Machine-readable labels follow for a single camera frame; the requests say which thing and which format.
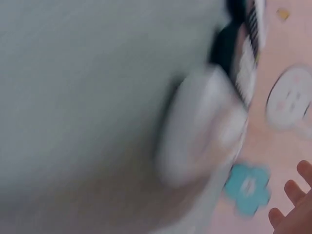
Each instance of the hand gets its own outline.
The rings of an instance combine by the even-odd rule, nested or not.
[[[312,165],[303,160],[297,170],[312,187]],[[312,234],[312,190],[305,194],[293,180],[285,184],[284,190],[294,208],[286,217],[277,208],[270,210],[274,234]]]

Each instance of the finger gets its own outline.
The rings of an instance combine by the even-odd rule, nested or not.
[[[312,187],[312,165],[308,161],[303,160],[299,162],[297,170],[310,187]]]
[[[273,208],[269,212],[269,220],[274,229],[277,228],[284,218],[284,215],[277,208]]]
[[[289,200],[296,206],[306,195],[293,180],[287,181],[284,187],[285,193]]]

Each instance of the gray fabric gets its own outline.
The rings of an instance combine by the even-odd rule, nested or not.
[[[172,74],[203,64],[223,10],[0,2],[1,233],[185,233],[203,214],[207,224],[227,169],[171,191],[148,158]]]

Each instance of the pink surface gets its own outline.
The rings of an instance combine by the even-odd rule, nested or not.
[[[285,22],[277,17],[279,7],[291,13]],[[265,106],[273,84],[287,67],[294,63],[312,67],[311,11],[310,0],[268,0],[270,31],[260,58],[247,140],[239,160],[264,163],[270,167],[272,198],[268,206],[260,209],[253,218],[242,218],[235,213],[234,204],[221,197],[208,229],[209,234],[273,233],[268,219],[269,210],[278,207],[286,215],[293,207],[284,193],[285,182],[293,179],[303,190],[308,189],[298,175],[296,165],[302,159],[312,162],[312,140],[301,138],[292,130],[271,128],[265,119]]]

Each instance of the cartoon face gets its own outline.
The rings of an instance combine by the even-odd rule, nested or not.
[[[277,80],[268,97],[266,116],[277,129],[300,122],[312,101],[312,76],[305,66],[292,66]]]

